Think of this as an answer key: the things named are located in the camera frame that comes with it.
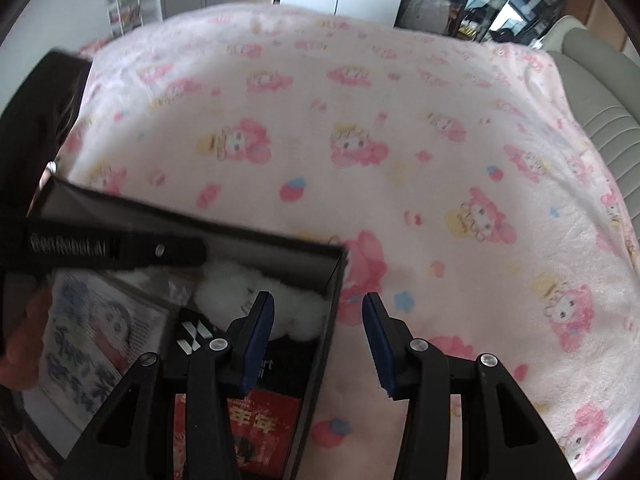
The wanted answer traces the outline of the person's left hand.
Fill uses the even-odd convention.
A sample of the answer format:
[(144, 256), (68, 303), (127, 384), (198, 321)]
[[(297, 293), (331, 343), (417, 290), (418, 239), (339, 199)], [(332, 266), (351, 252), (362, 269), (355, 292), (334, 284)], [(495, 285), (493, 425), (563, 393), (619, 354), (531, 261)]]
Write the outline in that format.
[(39, 362), (52, 304), (48, 285), (40, 287), (26, 304), (25, 317), (6, 342), (1, 358), (1, 385), (14, 391), (25, 391), (37, 385)]

